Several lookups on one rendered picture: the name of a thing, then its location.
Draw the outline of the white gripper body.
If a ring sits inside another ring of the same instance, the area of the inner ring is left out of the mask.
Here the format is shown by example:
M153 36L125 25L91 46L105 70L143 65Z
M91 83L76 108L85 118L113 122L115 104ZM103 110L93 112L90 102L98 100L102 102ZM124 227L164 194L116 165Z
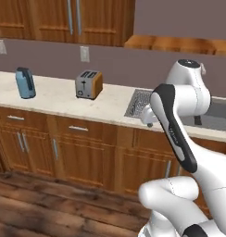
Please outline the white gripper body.
M155 122L158 122L158 119L154 114L150 105L146 105L142 110L141 121L143 122L144 125L147 125L148 123L154 124Z

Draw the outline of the silver and wood toaster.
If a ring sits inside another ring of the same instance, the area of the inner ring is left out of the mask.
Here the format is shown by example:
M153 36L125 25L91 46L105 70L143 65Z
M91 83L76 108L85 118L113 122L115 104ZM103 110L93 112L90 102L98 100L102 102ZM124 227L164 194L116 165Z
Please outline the silver and wood toaster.
M103 90L103 75L100 71L85 70L75 80L77 98L94 100Z

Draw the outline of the wooden fixed sink panel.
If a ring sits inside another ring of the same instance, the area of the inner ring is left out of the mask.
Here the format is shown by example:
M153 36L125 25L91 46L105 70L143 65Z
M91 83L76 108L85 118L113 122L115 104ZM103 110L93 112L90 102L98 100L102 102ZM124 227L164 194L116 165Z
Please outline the wooden fixed sink panel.
M164 132L149 130L134 130L133 146L139 149L170 152L170 143Z

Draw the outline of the steel sink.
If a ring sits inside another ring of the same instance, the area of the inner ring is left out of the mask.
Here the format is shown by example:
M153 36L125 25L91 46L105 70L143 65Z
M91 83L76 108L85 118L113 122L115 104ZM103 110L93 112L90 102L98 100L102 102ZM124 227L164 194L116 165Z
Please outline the steel sink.
M149 104L151 91L135 89L125 113L125 117L138 119L143 108ZM200 118L181 117L186 126L226 131L226 100L212 98L211 106Z

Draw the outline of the wooden base cupboard door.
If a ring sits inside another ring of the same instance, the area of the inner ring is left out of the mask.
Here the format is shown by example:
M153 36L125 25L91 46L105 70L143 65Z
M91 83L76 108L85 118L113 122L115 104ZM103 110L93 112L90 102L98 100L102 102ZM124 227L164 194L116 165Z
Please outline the wooden base cupboard door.
M23 130L29 146L31 169L34 173L53 177L54 164L49 135L40 131Z
M169 176L176 176L179 163L173 154L137 149L120 149L120 191L126 194L137 195L141 184L151 180L164 179L169 160L171 160Z
M1 126L0 135L10 168L21 171L26 170L27 164L23 159L22 148L19 144L19 130L8 126Z
M91 140L58 136L57 151L64 180L113 191L115 147Z

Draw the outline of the wooden drawer front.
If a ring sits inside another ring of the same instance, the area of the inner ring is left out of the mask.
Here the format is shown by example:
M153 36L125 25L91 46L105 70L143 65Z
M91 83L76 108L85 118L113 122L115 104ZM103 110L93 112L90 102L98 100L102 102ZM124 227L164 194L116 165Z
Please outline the wooden drawer front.
M6 117L8 115L23 117L25 120L10 119ZM19 126L37 131L48 131L46 115L42 113L0 106L0 120L6 125Z
M85 120L82 118L67 118L55 116L57 133L61 136L81 140L91 140L96 143L115 145L117 142L116 127L114 125ZM69 129L69 126L88 128L88 131Z

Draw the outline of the blue electric kettle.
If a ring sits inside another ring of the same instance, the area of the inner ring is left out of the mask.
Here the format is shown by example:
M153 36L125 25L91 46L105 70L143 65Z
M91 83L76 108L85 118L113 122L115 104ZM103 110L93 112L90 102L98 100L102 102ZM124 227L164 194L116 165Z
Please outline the blue electric kettle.
M16 83L22 99L30 99L36 95L33 76L27 68L16 69Z

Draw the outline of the wooden wall shelf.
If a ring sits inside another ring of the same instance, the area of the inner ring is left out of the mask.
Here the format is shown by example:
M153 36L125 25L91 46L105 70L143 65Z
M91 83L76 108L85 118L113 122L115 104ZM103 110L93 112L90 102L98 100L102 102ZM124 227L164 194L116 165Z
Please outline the wooden wall shelf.
M124 44L124 47L164 52L226 56L226 40L133 35Z

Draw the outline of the wooden wall cupboard door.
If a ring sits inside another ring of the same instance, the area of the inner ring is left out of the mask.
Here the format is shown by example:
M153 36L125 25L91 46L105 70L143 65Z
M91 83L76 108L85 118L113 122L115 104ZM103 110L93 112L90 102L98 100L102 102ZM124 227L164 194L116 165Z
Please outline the wooden wall cupboard door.
M122 47L133 35L136 0L80 0L80 44Z
M67 0L29 0L36 40L72 43Z

